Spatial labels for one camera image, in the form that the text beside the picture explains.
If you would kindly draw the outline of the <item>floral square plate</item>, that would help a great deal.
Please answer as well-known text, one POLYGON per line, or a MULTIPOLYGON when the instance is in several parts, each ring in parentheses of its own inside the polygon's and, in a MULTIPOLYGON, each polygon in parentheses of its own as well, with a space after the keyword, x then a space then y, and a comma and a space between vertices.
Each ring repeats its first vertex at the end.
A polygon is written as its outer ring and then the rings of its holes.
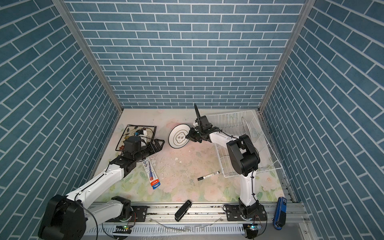
POLYGON ((131 137, 140 137, 146 144, 149 144, 152 140, 155 139, 157 127, 156 126, 138 126, 138 125, 127 125, 125 130, 123 131, 119 142, 116 146, 115 151, 122 152, 124 149, 124 141, 131 137), (154 136, 151 139, 142 138, 141 136, 136 136, 135 132, 137 129, 141 129, 143 127, 151 128, 154 131, 154 136))

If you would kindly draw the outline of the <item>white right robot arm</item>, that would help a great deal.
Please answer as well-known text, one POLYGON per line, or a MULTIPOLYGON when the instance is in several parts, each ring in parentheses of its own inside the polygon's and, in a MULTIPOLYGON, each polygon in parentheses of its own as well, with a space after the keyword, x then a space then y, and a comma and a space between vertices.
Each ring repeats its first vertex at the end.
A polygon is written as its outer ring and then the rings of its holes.
POLYGON ((239 212, 243 219, 259 218, 267 220, 264 206, 259 202, 255 190, 255 172, 261 162, 260 154, 252 143, 251 131, 246 119, 241 118, 239 126, 243 128, 241 136, 231 135, 213 126, 206 116, 201 116, 196 104, 197 115, 194 126, 190 128, 187 139, 201 143, 207 141, 227 149, 232 168, 241 176, 239 212))

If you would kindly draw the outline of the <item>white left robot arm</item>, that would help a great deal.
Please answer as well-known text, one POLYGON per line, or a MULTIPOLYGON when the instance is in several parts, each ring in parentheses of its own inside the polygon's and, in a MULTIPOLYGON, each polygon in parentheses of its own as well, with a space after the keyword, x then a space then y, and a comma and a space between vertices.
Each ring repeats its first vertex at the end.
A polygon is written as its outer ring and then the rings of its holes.
POLYGON ((135 217, 131 201, 113 197, 98 207, 91 204, 112 185, 126 177, 137 162, 160 152, 165 142, 154 139, 146 144, 141 137, 124 141, 122 153, 112 160, 106 170, 78 189, 62 196, 52 197, 45 210, 39 238, 43 240, 80 240, 84 233, 111 219, 130 221, 135 217))

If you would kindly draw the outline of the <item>blue white toothpaste box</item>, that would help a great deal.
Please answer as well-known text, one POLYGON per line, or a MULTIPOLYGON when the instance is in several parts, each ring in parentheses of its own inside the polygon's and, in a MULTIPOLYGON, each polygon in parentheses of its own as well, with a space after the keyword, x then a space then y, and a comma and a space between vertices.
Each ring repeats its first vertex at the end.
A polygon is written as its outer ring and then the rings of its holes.
POLYGON ((147 173, 147 176, 149 178, 150 185, 153 188, 153 190, 155 190, 156 188, 158 188, 161 185, 161 183, 157 177, 154 166, 153 166, 150 159, 143 160, 143 165, 144 165, 145 171, 147 173))

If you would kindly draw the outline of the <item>black marker pen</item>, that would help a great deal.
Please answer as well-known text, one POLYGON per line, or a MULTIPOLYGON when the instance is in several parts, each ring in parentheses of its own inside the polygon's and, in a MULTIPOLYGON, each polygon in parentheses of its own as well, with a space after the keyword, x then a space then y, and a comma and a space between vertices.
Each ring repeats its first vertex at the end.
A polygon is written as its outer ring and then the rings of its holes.
POLYGON ((199 177, 199 178, 198 178, 198 181, 202 181, 202 180, 204 180, 204 179, 213 177, 213 176, 218 175, 218 174, 220 174, 220 171, 216 171, 216 172, 213 172, 213 173, 211 173, 211 174, 208 174, 208 175, 199 177))

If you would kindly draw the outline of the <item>black stapler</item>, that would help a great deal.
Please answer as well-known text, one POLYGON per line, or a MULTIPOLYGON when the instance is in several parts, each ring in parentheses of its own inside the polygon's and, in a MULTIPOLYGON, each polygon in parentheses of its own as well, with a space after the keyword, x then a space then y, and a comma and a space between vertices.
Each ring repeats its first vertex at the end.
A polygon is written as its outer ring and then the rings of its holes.
POLYGON ((187 213, 189 208, 192 206, 192 202, 187 200, 175 213, 175 220, 179 222, 183 216, 187 213))

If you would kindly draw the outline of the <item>blue black handheld tool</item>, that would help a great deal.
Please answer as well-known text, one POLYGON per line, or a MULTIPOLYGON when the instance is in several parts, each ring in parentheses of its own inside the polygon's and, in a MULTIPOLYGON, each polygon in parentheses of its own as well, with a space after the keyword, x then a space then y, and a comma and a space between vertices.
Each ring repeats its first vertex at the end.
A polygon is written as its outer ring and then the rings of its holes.
POLYGON ((279 197, 278 204, 273 220, 273 225, 276 230, 281 230, 286 224, 286 210, 287 210, 287 199, 284 197, 279 197))

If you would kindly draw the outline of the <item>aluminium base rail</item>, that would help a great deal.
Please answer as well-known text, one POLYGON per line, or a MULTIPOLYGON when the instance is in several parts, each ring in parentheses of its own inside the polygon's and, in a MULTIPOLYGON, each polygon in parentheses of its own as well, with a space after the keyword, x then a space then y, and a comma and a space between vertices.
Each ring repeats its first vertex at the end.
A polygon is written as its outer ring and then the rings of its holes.
POLYGON ((176 236, 176 235, 235 235, 245 234, 244 225, 268 224, 274 230, 273 222, 277 203, 263 203, 266 216, 256 220, 244 220, 237 213, 235 203, 193 203, 180 221, 175 214, 182 203, 139 203, 133 202, 136 213, 133 230, 123 231, 123 237, 176 236))

